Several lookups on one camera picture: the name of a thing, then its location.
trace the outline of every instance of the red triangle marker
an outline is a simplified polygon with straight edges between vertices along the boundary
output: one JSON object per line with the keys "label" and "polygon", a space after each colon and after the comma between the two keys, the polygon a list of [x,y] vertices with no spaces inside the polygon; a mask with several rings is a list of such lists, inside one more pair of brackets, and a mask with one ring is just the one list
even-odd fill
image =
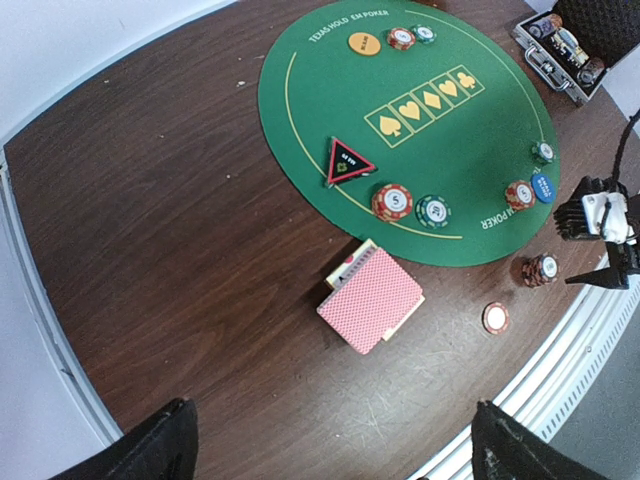
{"label": "red triangle marker", "polygon": [[369,160],[352,148],[347,147],[337,138],[333,138],[329,175],[327,176],[329,187],[367,175],[376,170],[376,166]]}

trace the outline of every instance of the wooden table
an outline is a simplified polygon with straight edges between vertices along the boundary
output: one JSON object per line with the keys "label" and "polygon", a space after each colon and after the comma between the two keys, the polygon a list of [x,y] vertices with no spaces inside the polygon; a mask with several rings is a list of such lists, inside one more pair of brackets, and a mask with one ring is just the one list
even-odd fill
{"label": "wooden table", "polygon": [[[90,379],[124,429],[194,398],[201,479],[408,476],[508,383],[579,291],[520,287],[515,257],[468,269],[401,261],[427,301],[364,357],[316,315],[324,277],[358,242],[282,173],[256,94],[277,36],[324,3],[243,1],[198,20],[82,85],[6,149],[36,263]],[[522,64],[508,32],[524,3],[439,6]],[[625,120],[604,91],[578,109],[527,73],[559,134],[564,201],[582,176],[608,175]],[[631,189],[639,169],[623,171]],[[563,243],[549,221],[519,255],[543,251],[570,276],[604,248]],[[492,301],[511,312],[501,337],[481,327]]]}

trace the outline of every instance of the metal briefcase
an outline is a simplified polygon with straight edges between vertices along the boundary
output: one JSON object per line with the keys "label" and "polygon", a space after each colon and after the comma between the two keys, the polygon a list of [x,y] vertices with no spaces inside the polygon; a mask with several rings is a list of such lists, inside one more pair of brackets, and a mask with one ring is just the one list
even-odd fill
{"label": "metal briefcase", "polygon": [[640,0],[559,0],[512,35],[549,87],[583,105],[640,44]]}

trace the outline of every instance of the green poker chip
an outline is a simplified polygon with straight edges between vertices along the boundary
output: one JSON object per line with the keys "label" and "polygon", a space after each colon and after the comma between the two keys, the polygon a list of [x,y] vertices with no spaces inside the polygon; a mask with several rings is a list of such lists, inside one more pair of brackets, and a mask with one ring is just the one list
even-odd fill
{"label": "green poker chip", "polygon": [[449,225],[451,208],[439,195],[427,195],[416,203],[416,217],[426,228],[444,228]]}
{"label": "green poker chip", "polygon": [[536,143],[531,150],[541,163],[553,163],[556,158],[553,147],[546,142]]}
{"label": "green poker chip", "polygon": [[416,25],[411,29],[416,39],[422,43],[433,43],[436,41],[436,33],[429,27]]}

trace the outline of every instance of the red poker chip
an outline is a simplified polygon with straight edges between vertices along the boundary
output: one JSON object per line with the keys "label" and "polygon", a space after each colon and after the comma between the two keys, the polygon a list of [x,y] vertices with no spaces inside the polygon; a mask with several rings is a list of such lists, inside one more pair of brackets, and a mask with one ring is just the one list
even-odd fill
{"label": "red poker chip", "polygon": [[507,187],[507,203],[516,212],[527,210],[536,204],[536,195],[531,184],[518,181]]}
{"label": "red poker chip", "polygon": [[375,194],[373,198],[374,211],[388,221],[400,220],[413,211],[413,197],[409,190],[402,185],[389,184]]}
{"label": "red poker chip", "polygon": [[416,37],[406,28],[394,28],[389,32],[387,42],[396,50],[409,50],[415,45]]}
{"label": "red poker chip", "polygon": [[509,328],[510,323],[509,310],[501,303],[490,303],[482,312],[482,324],[485,330],[492,335],[503,334]]}

